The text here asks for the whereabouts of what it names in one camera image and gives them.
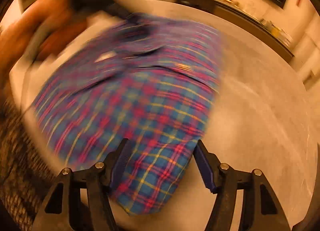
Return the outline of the blue pink plaid shirt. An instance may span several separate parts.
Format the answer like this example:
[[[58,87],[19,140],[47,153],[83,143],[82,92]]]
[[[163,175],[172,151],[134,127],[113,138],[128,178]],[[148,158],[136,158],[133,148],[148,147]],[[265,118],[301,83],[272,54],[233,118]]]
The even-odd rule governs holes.
[[[81,170],[128,139],[112,190],[130,215],[160,211],[175,192],[218,93],[220,32],[140,14],[103,31],[62,64],[33,101],[47,149]]]

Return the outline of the patterned dark knit garment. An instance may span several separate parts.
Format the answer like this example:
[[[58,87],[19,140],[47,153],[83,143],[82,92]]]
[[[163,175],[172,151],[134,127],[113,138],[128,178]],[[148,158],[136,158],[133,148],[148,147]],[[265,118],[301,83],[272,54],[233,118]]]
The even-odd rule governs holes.
[[[31,230],[54,180],[13,100],[1,101],[1,202],[20,230]]]

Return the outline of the long grey wall sideboard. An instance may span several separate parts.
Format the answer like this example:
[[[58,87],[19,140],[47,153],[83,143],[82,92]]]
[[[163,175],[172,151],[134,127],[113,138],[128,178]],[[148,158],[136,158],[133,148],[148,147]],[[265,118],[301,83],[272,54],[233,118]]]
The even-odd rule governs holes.
[[[159,0],[188,6],[207,12],[211,15],[224,19],[250,33],[265,43],[274,52],[282,57],[288,64],[293,59],[293,53],[287,46],[278,40],[258,20],[243,11],[228,5],[220,0]]]

